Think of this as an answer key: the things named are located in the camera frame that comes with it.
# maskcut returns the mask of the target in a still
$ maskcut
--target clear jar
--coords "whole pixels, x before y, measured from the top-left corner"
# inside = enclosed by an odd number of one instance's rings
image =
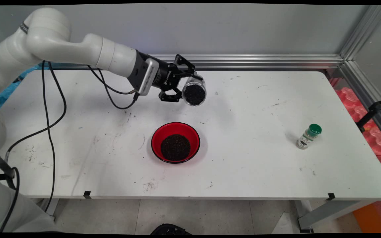
[[[316,139],[319,134],[321,134],[321,127],[317,124],[311,124],[308,129],[305,130],[304,134],[296,142],[296,146],[299,149],[306,149],[308,145]]]

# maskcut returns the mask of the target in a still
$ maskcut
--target bottle label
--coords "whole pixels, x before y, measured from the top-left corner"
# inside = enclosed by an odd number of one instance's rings
[[[308,145],[312,142],[312,140],[308,139],[304,135],[301,136],[298,140],[298,146],[301,148],[307,148]]]

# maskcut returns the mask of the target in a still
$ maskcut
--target floor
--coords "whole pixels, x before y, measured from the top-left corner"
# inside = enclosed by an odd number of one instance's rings
[[[313,209],[323,201],[311,201]],[[292,201],[60,199],[54,213],[64,232],[148,235],[172,223],[193,235],[271,234],[283,213],[296,223]],[[361,232],[352,213],[313,227],[316,233]]]

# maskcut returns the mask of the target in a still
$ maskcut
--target white table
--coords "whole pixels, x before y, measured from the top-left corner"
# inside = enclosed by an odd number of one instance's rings
[[[113,88],[132,89],[125,78],[103,73]],[[323,74],[198,73],[207,84],[199,107],[162,102],[160,90],[151,88],[131,108],[118,110],[90,71],[55,71],[67,113],[51,129],[54,198],[83,198],[90,191],[91,198],[305,200],[333,193],[328,206],[300,218],[302,228],[381,200],[381,164]],[[45,76],[52,123],[63,104],[50,72]],[[132,100],[112,96],[120,106]],[[13,142],[46,127],[41,72],[30,73],[1,110],[4,155]],[[154,131],[168,122],[187,123],[199,133],[201,147],[186,163],[165,163],[151,150]],[[323,133],[300,150],[295,142],[311,123]],[[17,145],[9,164],[20,171],[21,193],[49,197],[53,159],[46,132]]]

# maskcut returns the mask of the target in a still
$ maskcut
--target gray wall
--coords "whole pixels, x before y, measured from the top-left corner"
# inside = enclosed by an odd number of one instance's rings
[[[0,42],[43,6],[0,6]],[[52,6],[72,42],[95,33],[151,54],[338,54],[366,6],[157,3]]]
[[[375,29],[354,60],[381,94],[381,24]]]

